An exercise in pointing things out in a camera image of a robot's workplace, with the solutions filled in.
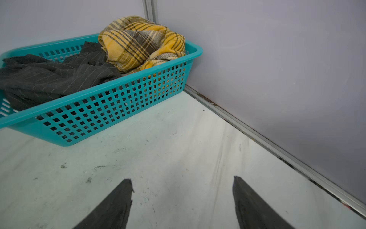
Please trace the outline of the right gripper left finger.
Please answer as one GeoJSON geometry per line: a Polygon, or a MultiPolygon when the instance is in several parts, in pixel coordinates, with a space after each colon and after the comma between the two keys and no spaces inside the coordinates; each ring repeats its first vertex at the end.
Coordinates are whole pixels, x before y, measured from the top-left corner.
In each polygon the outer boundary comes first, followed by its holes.
{"type": "Polygon", "coordinates": [[[124,179],[76,229],[125,229],[132,206],[132,181],[124,179]]]}

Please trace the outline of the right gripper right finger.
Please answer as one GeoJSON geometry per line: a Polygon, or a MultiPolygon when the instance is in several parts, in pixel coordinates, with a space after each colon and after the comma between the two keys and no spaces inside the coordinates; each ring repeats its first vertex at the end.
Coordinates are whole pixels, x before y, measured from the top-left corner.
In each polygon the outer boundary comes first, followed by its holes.
{"type": "Polygon", "coordinates": [[[241,177],[233,182],[235,212],[241,229],[292,229],[241,177]]]}

